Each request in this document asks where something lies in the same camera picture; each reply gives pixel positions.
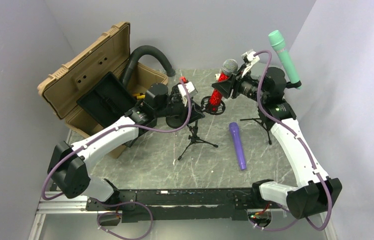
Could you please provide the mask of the black round base mic stand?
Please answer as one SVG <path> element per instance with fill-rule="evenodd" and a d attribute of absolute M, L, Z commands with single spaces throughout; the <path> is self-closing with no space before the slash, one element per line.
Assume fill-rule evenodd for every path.
<path fill-rule="evenodd" d="M 166 124 L 172 129 L 182 129 L 188 123 L 189 119 L 187 117 L 181 118 L 177 116 L 168 116 L 165 118 Z"/>

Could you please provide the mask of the red glitter microphone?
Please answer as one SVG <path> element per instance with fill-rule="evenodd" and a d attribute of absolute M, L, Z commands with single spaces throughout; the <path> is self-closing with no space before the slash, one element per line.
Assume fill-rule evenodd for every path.
<path fill-rule="evenodd" d="M 223 63 L 223 67 L 220 73 L 220 76 L 218 78 L 218 82 L 222 82 L 227 80 L 233 72 L 235 72 L 238 69 L 238 63 L 234 59 L 227 59 Z M 222 101 L 222 94 L 219 93 L 218 90 L 214 89 L 212 95 L 210 96 L 209 100 L 209 108 L 211 113 L 216 113 L 220 103 Z"/>

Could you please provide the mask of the black tripod stand shock mount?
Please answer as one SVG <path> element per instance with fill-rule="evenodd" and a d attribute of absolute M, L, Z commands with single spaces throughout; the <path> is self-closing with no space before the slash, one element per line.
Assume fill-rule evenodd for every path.
<path fill-rule="evenodd" d="M 219 106 L 214 106 L 210 103 L 210 96 L 206 96 L 202 98 L 200 105 L 198 105 L 196 102 L 194 102 L 193 109 L 192 109 L 192 120 L 189 121 L 187 124 L 188 130 L 190 134 L 188 135 L 188 140 L 190 141 L 189 144 L 186 146 L 182 154 L 177 158 L 178 161 L 180 161 L 187 151 L 187 149 L 194 144 L 209 144 L 215 148 L 218 148 L 219 146 L 217 144 L 213 144 L 211 142 L 208 142 L 206 140 L 201 139 L 198 136 L 198 120 L 203 119 L 205 117 L 204 113 L 208 113 L 210 115 L 221 115 L 224 113 L 226 109 L 226 105 L 223 101 L 220 102 Z"/>

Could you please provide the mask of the purple microphone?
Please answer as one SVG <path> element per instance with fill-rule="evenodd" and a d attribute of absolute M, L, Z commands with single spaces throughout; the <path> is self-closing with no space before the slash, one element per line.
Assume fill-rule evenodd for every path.
<path fill-rule="evenodd" d="M 233 140 L 239 168 L 244 171 L 247 169 L 247 165 L 238 124 L 236 122 L 229 123 L 229 131 Z"/>

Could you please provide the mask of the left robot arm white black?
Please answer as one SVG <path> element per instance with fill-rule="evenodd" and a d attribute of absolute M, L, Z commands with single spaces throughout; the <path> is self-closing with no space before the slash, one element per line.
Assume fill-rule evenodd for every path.
<path fill-rule="evenodd" d="M 129 107 L 108 127 L 73 144 L 61 141 L 53 150 L 41 197 L 48 201 L 53 199 L 45 195 L 49 180 L 53 180 L 61 195 L 69 199 L 88 196 L 98 200 L 104 209 L 114 209 L 119 201 L 118 189 L 109 180 L 93 176 L 93 168 L 109 152 L 122 145 L 130 146 L 147 132 L 164 133 L 165 130 L 155 128 L 158 118 L 166 118 L 170 127 L 168 133 L 202 119 L 204 114 L 193 101 L 196 94 L 191 81 L 181 80 L 173 86 L 172 92 L 167 85 L 155 83 L 142 101 Z"/>

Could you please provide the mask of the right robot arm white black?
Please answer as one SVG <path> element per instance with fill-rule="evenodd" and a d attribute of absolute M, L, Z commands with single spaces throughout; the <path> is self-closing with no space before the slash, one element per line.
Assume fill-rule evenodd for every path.
<path fill-rule="evenodd" d="M 296 186 L 277 183 L 273 179 L 260 180 L 252 185 L 250 201 L 257 208 L 268 202 L 286 206 L 296 219 L 326 213 L 342 190 L 338 178 L 329 177 L 304 139 L 297 116 L 284 99 L 284 90 L 295 84 L 286 81 L 283 70 L 269 67 L 262 79 L 240 69 L 226 76 L 215 75 L 212 88 L 225 98 L 244 95 L 259 103 L 257 122 L 272 134 L 282 147 L 295 176 Z"/>

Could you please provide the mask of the white pvc elbow fitting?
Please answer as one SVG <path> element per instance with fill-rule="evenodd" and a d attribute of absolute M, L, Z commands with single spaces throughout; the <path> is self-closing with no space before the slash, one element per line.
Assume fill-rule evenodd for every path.
<path fill-rule="evenodd" d="M 220 75 L 221 75 L 220 73 L 215 74 L 215 81 L 219 80 Z"/>

